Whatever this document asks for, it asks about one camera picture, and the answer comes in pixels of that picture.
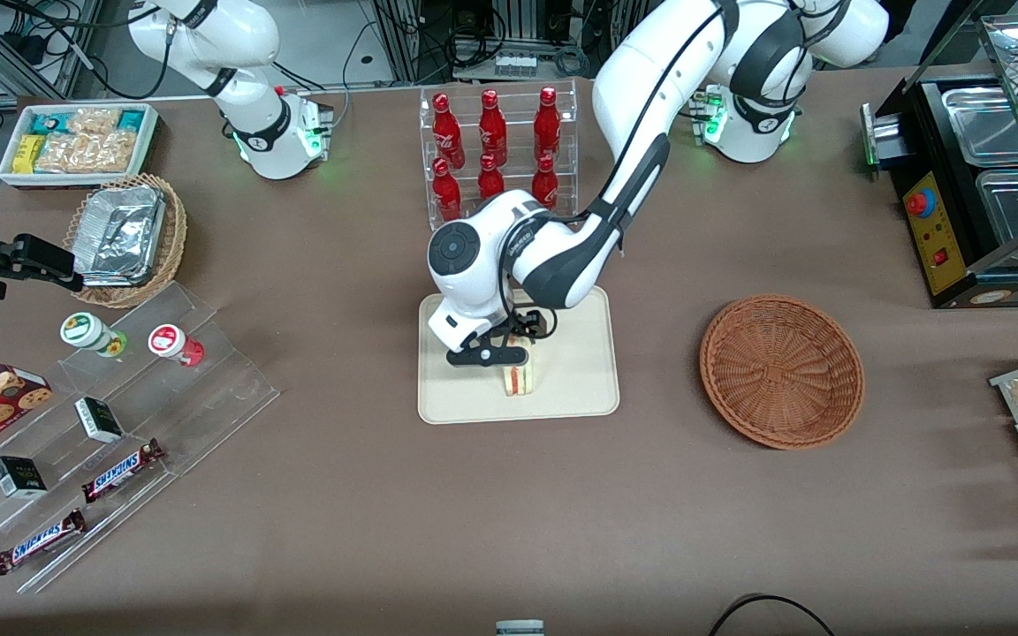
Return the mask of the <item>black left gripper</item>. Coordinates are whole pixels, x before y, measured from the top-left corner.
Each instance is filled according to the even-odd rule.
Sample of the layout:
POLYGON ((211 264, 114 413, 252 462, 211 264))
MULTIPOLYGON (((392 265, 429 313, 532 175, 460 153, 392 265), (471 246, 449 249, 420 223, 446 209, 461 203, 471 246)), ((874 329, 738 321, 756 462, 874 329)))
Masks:
POLYGON ((528 338, 530 347, 550 337, 555 331, 555 311, 550 310, 551 319, 546 319, 541 307, 531 307, 525 313, 520 313, 512 307, 506 313, 504 322, 498 326, 498 334, 505 335, 502 347, 504 349, 520 349, 520 338, 528 338))

